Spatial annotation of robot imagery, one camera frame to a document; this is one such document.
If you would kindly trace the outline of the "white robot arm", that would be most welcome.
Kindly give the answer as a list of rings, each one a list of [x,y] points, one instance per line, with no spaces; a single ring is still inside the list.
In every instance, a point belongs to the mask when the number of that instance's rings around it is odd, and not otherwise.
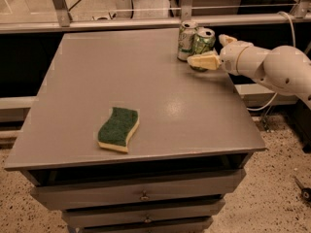
[[[273,50],[219,36],[220,53],[210,50],[188,58],[191,67],[222,68],[234,76],[244,76],[281,95],[294,95],[311,109],[311,60],[301,50],[280,46]]]

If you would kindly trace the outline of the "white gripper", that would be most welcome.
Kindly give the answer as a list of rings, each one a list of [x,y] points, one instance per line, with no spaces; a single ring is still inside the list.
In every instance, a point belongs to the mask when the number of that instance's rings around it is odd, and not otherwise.
[[[252,80],[263,76],[262,64],[270,50],[256,47],[249,42],[237,41],[226,34],[219,36],[219,42],[223,46],[220,57],[212,51],[195,54],[187,59],[189,66],[217,70],[221,65],[231,75],[245,76]]]

